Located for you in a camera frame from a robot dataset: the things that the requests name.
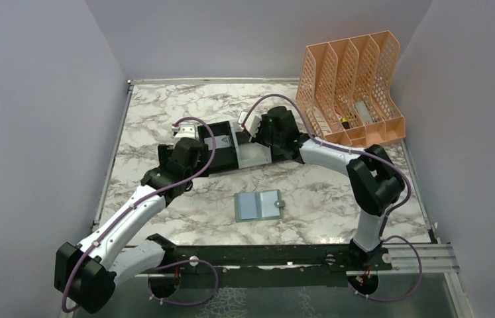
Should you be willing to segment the yellow marker in organizer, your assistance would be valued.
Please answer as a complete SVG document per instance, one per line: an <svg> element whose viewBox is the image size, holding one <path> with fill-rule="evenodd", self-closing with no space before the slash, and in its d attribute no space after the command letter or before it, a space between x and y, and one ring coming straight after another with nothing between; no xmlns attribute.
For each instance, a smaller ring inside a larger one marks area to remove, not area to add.
<svg viewBox="0 0 495 318"><path fill-rule="evenodd" d="M343 127L345 130L348 130L348 129L350 129L350 128L351 128L350 123L348 122L348 120L346 120L346 118L344 118L344 117L340 116L340 117L339 117L339 120L340 120L340 122L341 122L342 127Z"/></svg>

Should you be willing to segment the black tray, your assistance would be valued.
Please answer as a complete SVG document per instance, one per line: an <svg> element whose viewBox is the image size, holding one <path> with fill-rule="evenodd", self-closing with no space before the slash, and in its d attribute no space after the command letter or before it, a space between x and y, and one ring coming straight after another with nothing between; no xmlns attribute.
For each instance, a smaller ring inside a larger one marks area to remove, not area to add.
<svg viewBox="0 0 495 318"><path fill-rule="evenodd" d="M272 162L292 161L299 164L304 164L300 148L307 140L307 135L304 133L286 134L284 132L274 133L270 137L270 148Z"/></svg>
<svg viewBox="0 0 495 318"><path fill-rule="evenodd" d="M218 123L208 124L208 127L213 131L214 136L218 135L229 135L233 132L232 125L229 121L221 121ZM198 139L204 143L204 138L209 137L208 130L203 125L197 126ZM198 169L200 170L205 166L211 156L212 150L207 150L203 153L201 157L201 162L199 163ZM201 177L208 177L212 174L230 172L233 170L238 170L237 159L235 157L235 151L232 146L229 148L215 149L215 156L213 161L210 163L209 167L202 173Z"/></svg>

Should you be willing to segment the white tray middle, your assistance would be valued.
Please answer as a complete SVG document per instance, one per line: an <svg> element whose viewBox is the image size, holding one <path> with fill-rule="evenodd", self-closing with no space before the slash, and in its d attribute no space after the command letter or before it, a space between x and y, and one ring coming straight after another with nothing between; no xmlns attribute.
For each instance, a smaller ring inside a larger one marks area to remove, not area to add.
<svg viewBox="0 0 495 318"><path fill-rule="evenodd" d="M234 128L230 141L239 169L262 166L272 162L270 148L251 142L251 136L247 132Z"/></svg>

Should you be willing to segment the black tray right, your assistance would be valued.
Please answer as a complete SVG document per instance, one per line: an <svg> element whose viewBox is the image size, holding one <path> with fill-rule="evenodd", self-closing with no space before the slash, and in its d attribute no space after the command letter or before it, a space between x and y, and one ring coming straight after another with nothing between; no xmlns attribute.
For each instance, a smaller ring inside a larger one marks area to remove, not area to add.
<svg viewBox="0 0 495 318"><path fill-rule="evenodd" d="M284 132L274 133L270 137L270 148L272 162L292 161L299 164L304 164L300 148L307 140L307 135L304 133L286 134Z"/></svg>

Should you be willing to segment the black mounting rail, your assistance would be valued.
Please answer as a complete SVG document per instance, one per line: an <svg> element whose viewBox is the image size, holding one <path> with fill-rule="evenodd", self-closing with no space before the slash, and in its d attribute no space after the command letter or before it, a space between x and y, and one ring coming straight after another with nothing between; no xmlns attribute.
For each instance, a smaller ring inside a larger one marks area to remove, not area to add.
<svg viewBox="0 0 495 318"><path fill-rule="evenodd" d="M177 245L160 234L146 238L165 251L162 264L181 260L205 260L214 266L331 265L346 271L391 270L380 247L360 254L351 244Z"/></svg>

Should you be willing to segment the orange file organizer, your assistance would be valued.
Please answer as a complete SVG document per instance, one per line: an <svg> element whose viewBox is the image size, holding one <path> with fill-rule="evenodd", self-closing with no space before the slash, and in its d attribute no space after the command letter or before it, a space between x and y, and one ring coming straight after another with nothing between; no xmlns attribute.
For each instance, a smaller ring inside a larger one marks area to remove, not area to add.
<svg viewBox="0 0 495 318"><path fill-rule="evenodd" d="M390 95L399 54L400 43L389 30L307 46L296 103L314 134L363 148L403 141L406 120ZM357 101L366 103L374 123L363 124ZM350 129L342 127L340 116Z"/></svg>

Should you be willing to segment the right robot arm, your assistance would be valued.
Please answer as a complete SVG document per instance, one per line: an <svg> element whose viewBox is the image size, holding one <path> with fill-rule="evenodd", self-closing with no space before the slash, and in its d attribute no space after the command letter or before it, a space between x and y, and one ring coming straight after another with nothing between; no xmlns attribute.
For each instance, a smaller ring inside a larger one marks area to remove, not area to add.
<svg viewBox="0 0 495 318"><path fill-rule="evenodd" d="M244 119L241 126L253 142L271 147L288 160L321 166L349 178L360 207L357 231L349 243L349 262L359 270L371 265L382 246L388 210L405 188L386 151L377 144L346 147L301 132L293 112L285 106Z"/></svg>

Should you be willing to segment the grey item in organizer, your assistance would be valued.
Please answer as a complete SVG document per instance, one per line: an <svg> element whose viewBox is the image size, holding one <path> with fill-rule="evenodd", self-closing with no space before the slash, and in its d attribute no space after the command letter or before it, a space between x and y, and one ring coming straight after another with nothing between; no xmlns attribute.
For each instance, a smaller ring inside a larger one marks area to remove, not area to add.
<svg viewBox="0 0 495 318"><path fill-rule="evenodd" d="M364 101L357 101L355 103L355 109L357 110L357 113L364 125L370 125L374 123L374 119L368 111L368 108L366 107L366 103Z"/></svg>

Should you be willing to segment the black tray left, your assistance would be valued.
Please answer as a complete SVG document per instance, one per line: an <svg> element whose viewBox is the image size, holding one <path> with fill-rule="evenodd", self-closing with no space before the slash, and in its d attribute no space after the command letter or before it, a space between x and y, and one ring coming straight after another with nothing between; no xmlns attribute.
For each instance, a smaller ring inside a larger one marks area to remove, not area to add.
<svg viewBox="0 0 495 318"><path fill-rule="evenodd" d="M233 132L232 125L229 121L221 121L218 123L208 124L208 127L213 131L214 136L218 135L229 135ZM209 137L208 130L203 125L197 126L198 139L204 143L204 138ZM207 150L203 153L201 157L201 162L199 163L198 169L200 170L205 166L211 156L212 150ZM201 177L208 177L212 174L230 172L233 170L238 170L237 159L235 157L235 151L232 146L229 148L215 149L215 156L213 161L210 163L209 167L202 173Z"/></svg>

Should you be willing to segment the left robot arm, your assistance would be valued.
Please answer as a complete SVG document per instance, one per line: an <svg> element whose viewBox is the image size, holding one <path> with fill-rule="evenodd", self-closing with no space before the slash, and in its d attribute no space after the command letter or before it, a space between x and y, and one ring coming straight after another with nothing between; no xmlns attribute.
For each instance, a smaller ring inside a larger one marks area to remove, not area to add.
<svg viewBox="0 0 495 318"><path fill-rule="evenodd" d="M206 175L216 155L211 144L189 137L171 146L158 167L147 171L127 202L104 225L77 244L65 242L56 252L54 287L62 292L62 311L79 308L96 313L116 287L155 268L166 272L174 253L157 238L124 247L145 223L187 192L194 179Z"/></svg>

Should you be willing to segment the green card holder wallet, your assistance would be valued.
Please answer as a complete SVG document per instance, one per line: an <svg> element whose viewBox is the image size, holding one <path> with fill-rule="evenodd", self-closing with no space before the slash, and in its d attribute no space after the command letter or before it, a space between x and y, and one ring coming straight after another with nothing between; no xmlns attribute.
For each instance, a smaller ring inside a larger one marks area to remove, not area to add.
<svg viewBox="0 0 495 318"><path fill-rule="evenodd" d="M286 202L278 189L241 192L234 195L235 221L253 222L281 219Z"/></svg>

